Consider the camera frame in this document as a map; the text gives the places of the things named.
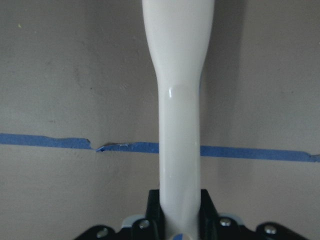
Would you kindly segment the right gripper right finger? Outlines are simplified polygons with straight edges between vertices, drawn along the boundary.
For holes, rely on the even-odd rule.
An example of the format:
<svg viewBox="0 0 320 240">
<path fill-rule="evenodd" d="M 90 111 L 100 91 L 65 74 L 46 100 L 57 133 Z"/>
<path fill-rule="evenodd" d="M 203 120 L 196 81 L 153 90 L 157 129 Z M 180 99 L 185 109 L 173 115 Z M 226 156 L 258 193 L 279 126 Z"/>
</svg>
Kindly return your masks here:
<svg viewBox="0 0 320 240">
<path fill-rule="evenodd" d="M 206 189 L 201 190 L 199 234 L 202 240 L 305 240 L 306 238 L 276 222 L 264 222 L 248 229 L 234 217 L 220 215 Z"/>
</svg>

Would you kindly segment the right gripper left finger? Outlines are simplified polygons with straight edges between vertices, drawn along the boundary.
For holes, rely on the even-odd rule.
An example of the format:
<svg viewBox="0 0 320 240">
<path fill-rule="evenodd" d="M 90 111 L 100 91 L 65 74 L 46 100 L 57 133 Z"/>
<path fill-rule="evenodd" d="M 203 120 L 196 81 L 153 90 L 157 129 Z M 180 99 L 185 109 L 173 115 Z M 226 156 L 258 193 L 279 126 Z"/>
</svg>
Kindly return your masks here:
<svg viewBox="0 0 320 240">
<path fill-rule="evenodd" d="M 163 240 L 165 238 L 164 214 L 160 206 L 160 191 L 148 192 L 145 215 L 116 232 L 106 225 L 95 225 L 76 237 L 77 240 Z"/>
</svg>

